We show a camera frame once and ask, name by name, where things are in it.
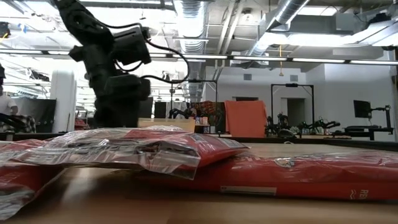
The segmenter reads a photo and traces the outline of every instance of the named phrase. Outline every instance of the workbench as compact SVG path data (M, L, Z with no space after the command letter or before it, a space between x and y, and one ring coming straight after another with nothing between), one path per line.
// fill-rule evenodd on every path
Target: workbench
M262 156L367 149L322 144L247 144ZM7 224L397 223L398 204L292 200L181 192L140 184L129 170L69 169Z

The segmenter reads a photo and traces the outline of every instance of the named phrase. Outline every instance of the white pillar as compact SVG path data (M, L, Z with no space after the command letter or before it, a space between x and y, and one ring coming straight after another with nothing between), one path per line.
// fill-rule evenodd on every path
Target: white pillar
M72 70L54 70L50 99L57 100L53 133L75 129L76 77Z

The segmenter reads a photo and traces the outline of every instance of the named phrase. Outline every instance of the doorway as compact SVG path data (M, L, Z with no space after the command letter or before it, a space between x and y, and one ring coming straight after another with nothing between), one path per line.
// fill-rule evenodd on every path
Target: doorway
M289 126L297 126L305 121L305 99L288 98L287 116L289 117Z

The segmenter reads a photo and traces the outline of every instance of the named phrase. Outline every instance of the white wall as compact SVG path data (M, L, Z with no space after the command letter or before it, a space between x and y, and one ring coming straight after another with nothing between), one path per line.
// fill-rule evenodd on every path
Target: white wall
M375 65L320 65L306 74L307 83L315 85L315 114L338 121L341 128L370 125L366 118L355 118L353 100L370 101L372 108L393 106L390 67ZM382 111L372 113L372 124L386 127ZM394 113L391 111L392 125ZM394 141L394 135L376 133L377 141Z
M213 67L206 68L206 79L211 79ZM243 74L252 74L251 81L244 81ZM271 115L271 84L286 84L290 82L290 75L298 75L298 83L305 84L305 74L297 68L284 68L284 76L279 76L280 69L268 70L266 68L242 68L226 67L218 80L218 101L233 100L234 96L258 97L266 104L267 115ZM215 92L208 86L205 88L206 100L214 101ZM277 114L287 114L286 98L304 98L306 101L306 116L311 117L311 96L303 88L274 87L274 122L277 122Z

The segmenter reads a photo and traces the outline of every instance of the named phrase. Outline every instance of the red package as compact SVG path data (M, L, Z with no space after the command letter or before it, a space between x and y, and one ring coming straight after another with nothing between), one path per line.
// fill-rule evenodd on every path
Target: red package
M0 148L2 152L43 145L43 141L10 142ZM60 167L39 167L21 164L0 166L0 220L15 215L23 206L35 199L41 190L62 173Z
M197 167L248 149L236 141L186 133L168 126L73 131L39 145L28 150L24 150L24 146L0 148L0 161L46 166L144 168L193 179Z
M150 183L190 190L348 200L398 199L398 154L350 152L263 158L243 153L197 170L195 180L143 173Z

